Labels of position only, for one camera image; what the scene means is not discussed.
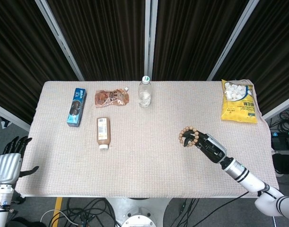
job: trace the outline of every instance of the black curtain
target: black curtain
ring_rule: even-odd
[[[140,80],[145,0],[48,0],[85,80]]]
[[[159,0],[153,80],[206,80],[248,0]]]
[[[27,123],[48,80],[77,80],[33,0],[0,0],[0,106]]]
[[[289,98],[289,0],[261,0],[214,80],[250,79],[263,114]]]

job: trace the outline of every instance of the table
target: table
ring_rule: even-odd
[[[236,197],[245,189],[197,148],[184,148],[178,134],[187,125],[209,133],[253,174],[278,183],[267,123],[255,105],[257,124],[222,121],[219,81],[153,81],[151,105],[140,108],[139,81],[46,82],[31,125],[19,179],[24,196],[203,198]],[[87,98],[80,126],[66,119],[75,88]],[[126,106],[95,107],[95,91],[129,87]],[[111,144],[100,151],[96,118],[111,120]]]

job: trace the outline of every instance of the plastic water bottle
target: plastic water bottle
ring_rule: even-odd
[[[152,85],[148,76],[142,78],[138,88],[139,106],[148,107],[150,104],[150,96],[152,94]]]

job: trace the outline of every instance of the yellow snack bag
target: yellow snack bag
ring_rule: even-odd
[[[254,112],[253,86],[222,80],[222,120],[257,123]]]

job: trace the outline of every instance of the robotic arm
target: robotic arm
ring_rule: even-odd
[[[255,177],[247,168],[232,157],[226,156],[226,149],[211,135],[185,128],[182,134],[184,147],[191,143],[199,148],[213,163],[220,163],[222,169],[249,192],[257,192],[257,209],[267,216],[285,216],[289,219],[289,197],[276,188]]]
[[[32,138],[18,139],[19,137],[16,137],[8,143],[0,155],[0,227],[4,227],[7,222],[14,192],[12,185],[19,177],[30,175],[39,168],[36,166],[30,171],[20,171],[26,146]]]

